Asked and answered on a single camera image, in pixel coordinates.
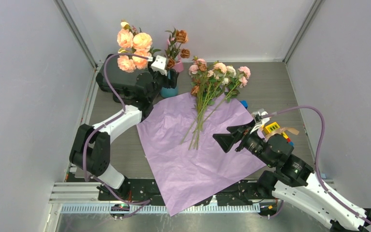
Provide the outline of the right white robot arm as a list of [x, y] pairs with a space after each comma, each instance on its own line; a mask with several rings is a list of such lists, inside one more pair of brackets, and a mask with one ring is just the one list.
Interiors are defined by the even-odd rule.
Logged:
[[273, 196], [306, 212], [331, 232], [365, 232], [371, 225], [371, 208], [359, 207], [319, 180], [317, 172], [292, 152], [294, 147], [281, 132], [274, 130], [265, 138], [261, 127], [252, 121], [227, 127], [227, 133], [213, 135], [224, 152], [237, 144], [236, 152], [249, 151], [274, 171], [264, 171], [256, 191], [262, 198]]

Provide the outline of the pink flower bouquet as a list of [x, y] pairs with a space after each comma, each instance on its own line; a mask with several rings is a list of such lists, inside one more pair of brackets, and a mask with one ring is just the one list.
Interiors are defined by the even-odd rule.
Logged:
[[195, 56], [188, 72], [192, 79], [190, 95], [195, 97], [196, 117], [181, 142], [183, 143], [191, 134], [188, 147], [191, 150], [199, 147], [205, 121], [222, 103], [236, 98], [240, 94], [239, 89], [247, 86], [251, 70], [247, 66], [235, 69], [219, 61], [210, 65], [204, 59]]

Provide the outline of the brown rose flower stem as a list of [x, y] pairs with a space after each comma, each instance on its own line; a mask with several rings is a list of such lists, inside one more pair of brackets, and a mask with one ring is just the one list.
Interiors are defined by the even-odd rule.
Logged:
[[169, 33], [168, 47], [165, 49], [165, 57], [168, 60], [166, 69], [173, 69], [183, 58], [190, 58], [190, 50], [182, 48], [188, 42], [188, 33], [185, 30], [166, 30]]

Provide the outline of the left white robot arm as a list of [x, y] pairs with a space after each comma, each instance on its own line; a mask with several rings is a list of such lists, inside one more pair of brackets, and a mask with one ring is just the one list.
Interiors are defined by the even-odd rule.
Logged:
[[115, 90], [125, 109], [92, 126], [83, 124], [76, 133], [69, 160], [72, 164], [110, 186], [117, 200], [128, 196], [126, 177], [110, 163], [112, 142], [126, 130], [145, 120], [153, 110], [153, 102], [163, 88], [176, 88], [178, 73], [167, 75], [148, 68], [144, 72], [125, 74], [118, 68], [102, 68], [96, 81], [101, 90]]

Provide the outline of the purple and pink wrapping paper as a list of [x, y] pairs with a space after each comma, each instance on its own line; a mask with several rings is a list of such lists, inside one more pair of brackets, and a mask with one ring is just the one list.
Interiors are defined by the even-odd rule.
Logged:
[[225, 153], [213, 134], [253, 118], [238, 101], [222, 102], [207, 110], [198, 148], [190, 148], [195, 99], [188, 93], [158, 102], [137, 125], [145, 157], [168, 213], [174, 216], [264, 167], [249, 151]]

